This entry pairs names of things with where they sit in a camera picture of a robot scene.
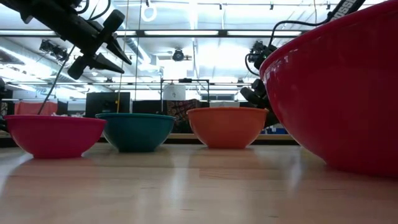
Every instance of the bowl rim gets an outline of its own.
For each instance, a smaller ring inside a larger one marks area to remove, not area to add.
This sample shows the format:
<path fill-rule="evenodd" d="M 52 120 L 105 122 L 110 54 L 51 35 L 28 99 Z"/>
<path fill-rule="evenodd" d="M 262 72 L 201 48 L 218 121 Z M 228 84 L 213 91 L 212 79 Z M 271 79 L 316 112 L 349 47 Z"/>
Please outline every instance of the bowl rim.
<path fill-rule="evenodd" d="M 175 120 L 175 117 L 162 115 L 162 114 L 146 114 L 146 113 L 100 113 L 95 115 L 96 118 L 160 118 L 160 119 L 172 119 Z"/>
<path fill-rule="evenodd" d="M 220 107 L 212 107 L 212 108 L 195 108 L 187 111 L 187 114 L 192 112 L 201 112 L 201 111 L 255 111 L 255 112 L 264 112 L 265 114 L 269 112 L 267 108 L 259 109 L 259 108 L 247 108 L 247 107 L 228 107 L 228 106 L 220 106 Z"/>
<path fill-rule="evenodd" d="M 79 118 L 79 117 L 69 117 L 69 116 L 49 116 L 49 115 L 22 115 L 22 114 L 14 114 L 14 115 L 5 115 L 4 119 L 6 121 L 13 119 L 36 119 L 36 120 L 67 120 L 67 121 L 93 121 L 103 123 L 106 122 L 103 119 L 97 118 Z"/>
<path fill-rule="evenodd" d="M 266 70 L 278 58 L 281 58 L 281 56 L 285 55 L 287 52 L 300 48 L 302 44 L 305 44 L 324 35 L 333 34 L 337 32 L 338 29 L 342 29 L 346 26 L 350 26 L 359 22 L 364 22 L 368 19 L 373 19 L 381 14 L 394 11 L 398 11 L 398 1 L 385 1 L 375 4 L 366 9 L 343 16 L 342 18 L 339 18 L 335 21 L 327 22 L 320 27 L 308 31 L 294 38 L 290 42 L 277 49 L 274 53 L 270 54 L 270 56 L 266 58 L 266 60 L 262 63 L 260 67 L 260 78 L 264 80 Z"/>

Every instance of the table surface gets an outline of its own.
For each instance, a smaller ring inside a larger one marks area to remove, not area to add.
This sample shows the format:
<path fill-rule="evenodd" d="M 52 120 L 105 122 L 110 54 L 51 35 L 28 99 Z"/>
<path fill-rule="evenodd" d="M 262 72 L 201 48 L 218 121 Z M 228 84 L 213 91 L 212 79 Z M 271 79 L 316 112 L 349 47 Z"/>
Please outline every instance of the table surface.
<path fill-rule="evenodd" d="M 163 145 L 79 159 L 0 149 L 0 223 L 398 223 L 398 181 L 333 170 L 299 146 Z"/>

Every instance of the teal bowl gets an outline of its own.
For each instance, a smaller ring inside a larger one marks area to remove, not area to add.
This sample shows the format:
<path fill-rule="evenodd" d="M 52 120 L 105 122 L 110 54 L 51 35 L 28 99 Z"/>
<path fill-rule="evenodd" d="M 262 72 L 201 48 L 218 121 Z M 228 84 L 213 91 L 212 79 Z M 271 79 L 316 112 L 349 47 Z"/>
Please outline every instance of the teal bowl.
<path fill-rule="evenodd" d="M 119 152 L 153 152 L 171 133 L 172 116 L 138 113 L 103 113 L 106 140 Z"/>

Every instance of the orange bowl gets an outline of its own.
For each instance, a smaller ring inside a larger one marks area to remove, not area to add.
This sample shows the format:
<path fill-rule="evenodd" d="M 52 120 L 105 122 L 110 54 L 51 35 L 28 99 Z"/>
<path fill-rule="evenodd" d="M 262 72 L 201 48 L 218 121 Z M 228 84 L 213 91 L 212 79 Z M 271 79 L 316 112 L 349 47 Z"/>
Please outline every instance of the orange bowl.
<path fill-rule="evenodd" d="M 256 108 L 198 108 L 187 111 L 192 131 L 213 149 L 244 149 L 266 122 L 268 110 Z"/>

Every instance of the bowl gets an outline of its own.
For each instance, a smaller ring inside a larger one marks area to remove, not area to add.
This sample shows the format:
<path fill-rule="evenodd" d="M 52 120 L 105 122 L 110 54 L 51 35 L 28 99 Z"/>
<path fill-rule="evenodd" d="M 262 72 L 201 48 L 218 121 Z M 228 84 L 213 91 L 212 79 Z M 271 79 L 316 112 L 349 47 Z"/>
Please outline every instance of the bowl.
<path fill-rule="evenodd" d="M 188 110 L 192 131 L 213 149 L 244 149 L 264 129 L 268 111 L 256 108 L 198 108 Z"/>
<path fill-rule="evenodd" d="M 171 133 L 175 118 L 159 114 L 103 113 L 106 140 L 119 152 L 153 152 Z"/>
<path fill-rule="evenodd" d="M 261 65 L 293 138 L 337 169 L 398 177 L 398 1 L 297 37 Z"/>
<path fill-rule="evenodd" d="M 23 150 L 35 158 L 80 157 L 101 137 L 106 121 L 42 115 L 9 115 L 8 131 Z"/>

